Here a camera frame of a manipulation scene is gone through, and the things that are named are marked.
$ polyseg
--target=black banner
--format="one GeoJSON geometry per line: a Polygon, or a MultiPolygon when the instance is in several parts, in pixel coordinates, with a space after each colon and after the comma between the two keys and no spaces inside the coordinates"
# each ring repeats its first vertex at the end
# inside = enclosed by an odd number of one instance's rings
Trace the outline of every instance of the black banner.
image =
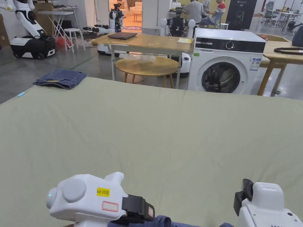
{"type": "Polygon", "coordinates": [[[257,0],[231,0],[226,23],[228,30],[249,29],[257,0]]]}

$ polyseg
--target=red bag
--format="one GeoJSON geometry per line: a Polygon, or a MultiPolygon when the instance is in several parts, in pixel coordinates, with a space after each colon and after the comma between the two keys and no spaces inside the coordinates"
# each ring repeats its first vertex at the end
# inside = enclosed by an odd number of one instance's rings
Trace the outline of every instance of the red bag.
{"type": "MultiPolygon", "coordinates": [[[[65,40],[66,40],[67,44],[69,46],[71,46],[71,42],[67,38],[65,38],[65,40]]],[[[57,38],[57,42],[56,43],[57,43],[58,47],[64,47],[64,38],[62,36],[59,36],[57,38]]]]}

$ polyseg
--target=laptop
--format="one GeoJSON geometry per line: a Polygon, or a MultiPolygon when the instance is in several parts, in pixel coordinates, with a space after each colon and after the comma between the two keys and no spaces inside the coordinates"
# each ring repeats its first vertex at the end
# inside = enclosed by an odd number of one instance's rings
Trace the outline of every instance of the laptop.
{"type": "Polygon", "coordinates": [[[131,37],[134,37],[138,35],[138,33],[132,33],[132,32],[117,32],[111,35],[108,35],[107,37],[112,38],[112,39],[129,39],[131,37]]]}

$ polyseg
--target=man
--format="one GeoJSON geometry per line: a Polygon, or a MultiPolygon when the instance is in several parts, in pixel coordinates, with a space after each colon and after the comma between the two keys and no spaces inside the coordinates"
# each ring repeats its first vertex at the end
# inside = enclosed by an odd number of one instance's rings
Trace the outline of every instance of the man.
{"type": "Polygon", "coordinates": [[[188,20],[193,19],[198,25],[202,19],[203,5],[196,0],[190,0],[187,6],[184,7],[183,11],[188,14],[188,20]]]}
{"type": "Polygon", "coordinates": [[[225,3],[224,3],[224,0],[216,0],[216,2],[219,4],[217,9],[212,13],[210,12],[209,10],[207,11],[208,14],[210,14],[210,16],[206,17],[206,18],[203,18],[201,20],[201,23],[200,25],[201,26],[204,26],[204,25],[215,25],[216,21],[215,21],[215,18],[216,18],[216,15],[218,13],[224,13],[225,12],[225,3]]]}
{"type": "Polygon", "coordinates": [[[202,4],[203,4],[203,10],[204,10],[202,13],[202,19],[203,19],[208,16],[207,11],[209,11],[209,8],[210,8],[210,0],[204,0],[202,4]]]}

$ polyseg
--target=mattress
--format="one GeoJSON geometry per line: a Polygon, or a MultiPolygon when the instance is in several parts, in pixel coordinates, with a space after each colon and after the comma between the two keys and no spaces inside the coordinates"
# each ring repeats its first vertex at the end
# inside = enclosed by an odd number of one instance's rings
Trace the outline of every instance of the mattress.
{"type": "Polygon", "coordinates": [[[237,223],[243,178],[281,186],[303,219],[303,102],[86,78],[72,90],[34,86],[0,105],[2,226],[69,224],[48,191],[75,174],[120,171],[127,194],[156,215],[237,223]]]}

